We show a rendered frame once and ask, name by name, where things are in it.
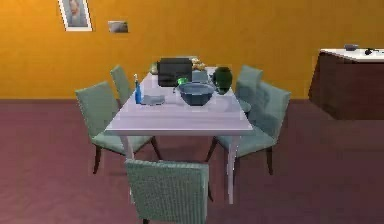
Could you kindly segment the white framed portrait picture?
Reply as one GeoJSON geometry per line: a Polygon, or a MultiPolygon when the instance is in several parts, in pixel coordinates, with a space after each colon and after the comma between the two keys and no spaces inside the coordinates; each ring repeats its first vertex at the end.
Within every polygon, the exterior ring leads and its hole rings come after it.
{"type": "Polygon", "coordinates": [[[87,0],[57,0],[66,31],[90,32],[92,23],[87,0]]]}

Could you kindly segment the white dining table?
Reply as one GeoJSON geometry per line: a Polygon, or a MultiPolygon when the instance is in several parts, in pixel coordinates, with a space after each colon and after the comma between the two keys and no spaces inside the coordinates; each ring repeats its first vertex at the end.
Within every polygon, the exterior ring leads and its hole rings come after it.
{"type": "Polygon", "coordinates": [[[158,77],[149,73],[140,83],[143,93],[163,95],[165,102],[157,106],[139,105],[134,97],[123,105],[105,133],[120,137],[128,158],[133,156],[130,136],[230,136],[227,157],[228,202],[234,202],[234,162],[240,138],[249,135],[252,126],[234,94],[214,94],[201,107],[187,105],[171,87],[158,85],[158,77]]]}

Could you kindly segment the blue-grey bowl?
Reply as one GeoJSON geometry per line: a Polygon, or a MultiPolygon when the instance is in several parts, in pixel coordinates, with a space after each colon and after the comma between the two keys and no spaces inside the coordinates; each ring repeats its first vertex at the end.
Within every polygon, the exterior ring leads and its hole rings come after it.
{"type": "Polygon", "coordinates": [[[184,83],[177,89],[184,102],[190,106],[204,106],[215,92],[211,85],[198,82],[184,83]]]}

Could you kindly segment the grey flat dish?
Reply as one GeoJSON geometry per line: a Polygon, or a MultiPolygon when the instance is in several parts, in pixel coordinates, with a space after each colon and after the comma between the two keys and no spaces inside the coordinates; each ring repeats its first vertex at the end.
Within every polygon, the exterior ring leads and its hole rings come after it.
{"type": "Polygon", "coordinates": [[[164,102],[165,102],[165,97],[163,95],[159,95],[159,96],[144,95],[141,100],[142,105],[149,105],[149,106],[161,105],[164,102]]]}

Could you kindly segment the black box appliance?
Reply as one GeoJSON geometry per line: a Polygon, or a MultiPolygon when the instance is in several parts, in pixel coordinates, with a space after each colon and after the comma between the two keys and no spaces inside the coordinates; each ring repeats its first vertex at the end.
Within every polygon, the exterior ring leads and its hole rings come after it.
{"type": "Polygon", "coordinates": [[[192,80],[192,61],[189,58],[161,58],[157,62],[158,85],[176,87],[179,78],[192,80]]]}

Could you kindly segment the dark green vase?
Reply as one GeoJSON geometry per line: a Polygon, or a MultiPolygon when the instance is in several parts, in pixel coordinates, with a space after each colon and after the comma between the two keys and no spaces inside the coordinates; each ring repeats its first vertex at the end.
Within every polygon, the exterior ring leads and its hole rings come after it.
{"type": "Polygon", "coordinates": [[[213,74],[213,82],[220,95],[227,93],[232,85],[232,73],[228,67],[218,67],[213,74]]]}

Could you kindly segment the blue spray bottle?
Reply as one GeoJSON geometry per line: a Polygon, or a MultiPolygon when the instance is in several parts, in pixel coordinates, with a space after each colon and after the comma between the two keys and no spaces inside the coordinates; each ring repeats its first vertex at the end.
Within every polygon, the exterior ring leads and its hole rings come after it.
{"type": "Polygon", "coordinates": [[[135,81],[135,102],[136,104],[141,104],[142,102],[142,95],[141,95],[141,87],[140,82],[138,80],[138,74],[134,74],[134,81],[135,81]]]}

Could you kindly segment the grey-green upholstered chair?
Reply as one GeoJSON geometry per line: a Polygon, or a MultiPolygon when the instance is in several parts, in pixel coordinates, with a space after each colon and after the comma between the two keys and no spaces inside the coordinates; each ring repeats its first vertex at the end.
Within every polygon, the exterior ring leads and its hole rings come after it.
{"type": "Polygon", "coordinates": [[[258,85],[263,71],[243,65],[236,81],[235,96],[245,113],[248,113],[256,100],[258,85]]]}
{"type": "Polygon", "coordinates": [[[206,224],[209,166],[179,161],[125,161],[138,217],[143,224],[206,224]]]}
{"type": "Polygon", "coordinates": [[[120,65],[116,65],[110,71],[110,75],[119,96],[120,106],[123,106],[133,93],[129,80],[124,69],[120,65]]]}
{"type": "Polygon", "coordinates": [[[252,124],[251,135],[240,138],[236,159],[258,151],[266,151],[268,172],[273,174],[272,149],[277,144],[291,93],[261,81],[256,89],[256,102],[252,105],[248,120],[252,124]]]}
{"type": "Polygon", "coordinates": [[[122,156],[126,155],[122,138],[105,133],[106,127],[120,108],[106,81],[76,90],[75,95],[87,127],[90,142],[95,146],[93,173],[96,174],[103,150],[122,156]]]}

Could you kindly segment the dark brown white-topped cabinet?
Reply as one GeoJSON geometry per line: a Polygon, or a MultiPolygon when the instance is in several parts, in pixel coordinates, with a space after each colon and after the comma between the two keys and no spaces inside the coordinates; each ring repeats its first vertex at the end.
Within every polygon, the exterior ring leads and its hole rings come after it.
{"type": "Polygon", "coordinates": [[[384,57],[363,49],[322,49],[309,100],[337,120],[384,120],[384,57]]]}

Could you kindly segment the small grey wall picture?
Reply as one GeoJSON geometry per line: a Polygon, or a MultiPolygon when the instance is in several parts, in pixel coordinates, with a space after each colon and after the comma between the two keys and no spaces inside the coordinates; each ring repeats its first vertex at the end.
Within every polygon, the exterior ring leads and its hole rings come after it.
{"type": "Polygon", "coordinates": [[[108,28],[111,33],[127,33],[128,23],[126,21],[109,21],[108,28]]]}

